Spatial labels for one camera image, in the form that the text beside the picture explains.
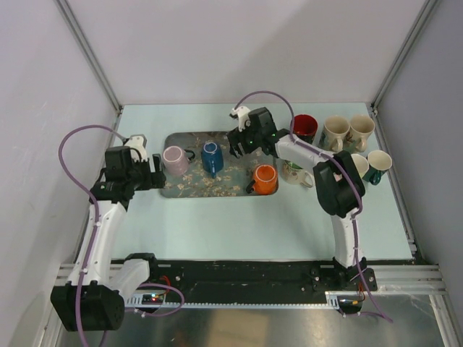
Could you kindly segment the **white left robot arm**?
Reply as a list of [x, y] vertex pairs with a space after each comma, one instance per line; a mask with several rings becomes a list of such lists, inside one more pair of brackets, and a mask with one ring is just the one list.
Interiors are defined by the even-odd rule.
[[104, 181], [91, 189], [85, 237], [66, 283], [54, 286], [51, 303], [68, 331], [117, 330], [124, 304], [140, 286], [155, 287], [161, 278], [152, 253], [128, 256], [110, 274], [116, 232], [136, 191], [160, 189], [166, 182], [160, 155], [148, 155], [144, 145], [129, 140], [105, 152]]

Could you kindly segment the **blue faceted mug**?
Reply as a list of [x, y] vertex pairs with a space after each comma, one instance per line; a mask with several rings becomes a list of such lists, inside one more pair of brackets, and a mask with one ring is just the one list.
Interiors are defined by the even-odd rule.
[[224, 157], [220, 145], [216, 142], [206, 142], [201, 151], [201, 159], [204, 171], [213, 179], [224, 168]]

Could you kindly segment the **cream coral pattern mug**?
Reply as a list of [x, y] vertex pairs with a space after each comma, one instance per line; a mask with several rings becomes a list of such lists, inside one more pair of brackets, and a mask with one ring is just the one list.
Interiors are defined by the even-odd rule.
[[357, 152], [367, 149], [367, 141], [375, 130], [375, 123], [368, 115], [354, 115], [349, 121], [350, 130], [347, 136], [349, 145]]

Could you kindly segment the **tall cream seahorse mug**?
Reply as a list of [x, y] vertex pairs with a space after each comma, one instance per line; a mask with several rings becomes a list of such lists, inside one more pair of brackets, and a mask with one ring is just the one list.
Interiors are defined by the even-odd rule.
[[344, 117], [338, 115], [329, 116], [323, 124], [319, 147], [334, 153], [341, 152], [349, 129], [349, 122]]

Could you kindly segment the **lilac mug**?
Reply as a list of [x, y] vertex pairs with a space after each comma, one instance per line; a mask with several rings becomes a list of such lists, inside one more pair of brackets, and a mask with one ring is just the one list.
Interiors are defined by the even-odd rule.
[[194, 159], [195, 153], [192, 150], [185, 150], [176, 145], [167, 147], [162, 153], [165, 169], [172, 176], [184, 175]]

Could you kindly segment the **black mug orange trim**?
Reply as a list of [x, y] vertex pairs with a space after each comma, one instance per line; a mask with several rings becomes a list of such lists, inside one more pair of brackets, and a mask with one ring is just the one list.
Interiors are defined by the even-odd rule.
[[301, 140], [313, 144], [317, 130], [318, 122], [311, 115], [299, 114], [295, 116], [293, 131]]

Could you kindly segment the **yellow faceted mug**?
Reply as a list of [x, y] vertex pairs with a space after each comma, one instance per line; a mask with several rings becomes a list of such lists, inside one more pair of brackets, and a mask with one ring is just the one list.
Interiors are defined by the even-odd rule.
[[353, 153], [352, 160], [354, 162], [354, 165], [357, 169], [357, 172], [360, 178], [362, 179], [369, 170], [369, 163], [368, 163], [367, 158], [365, 158], [364, 156], [360, 154]]

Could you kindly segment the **cream mug with script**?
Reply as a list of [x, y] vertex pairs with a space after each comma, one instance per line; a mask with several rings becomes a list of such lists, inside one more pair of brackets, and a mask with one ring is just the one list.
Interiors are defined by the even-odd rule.
[[307, 188], [315, 186], [315, 178], [310, 172], [287, 160], [283, 163], [282, 177], [289, 184], [302, 185]]

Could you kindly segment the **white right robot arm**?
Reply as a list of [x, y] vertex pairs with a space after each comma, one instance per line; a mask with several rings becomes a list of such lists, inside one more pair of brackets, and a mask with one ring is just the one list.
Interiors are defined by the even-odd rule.
[[347, 151], [331, 153], [297, 137], [292, 129], [277, 129], [271, 112], [245, 106], [231, 110], [238, 126], [227, 133], [229, 152], [239, 158], [260, 148], [264, 154], [296, 163], [314, 176], [322, 209], [331, 216], [335, 238], [334, 272], [339, 288], [352, 289], [365, 281], [366, 259], [360, 256], [357, 218], [365, 187]]

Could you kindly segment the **dark green faceted mug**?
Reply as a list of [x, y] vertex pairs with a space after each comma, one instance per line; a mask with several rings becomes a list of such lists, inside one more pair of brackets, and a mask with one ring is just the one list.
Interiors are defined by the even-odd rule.
[[373, 150], [368, 153], [368, 170], [363, 180], [374, 186], [381, 182], [383, 175], [392, 167], [391, 156], [382, 150]]

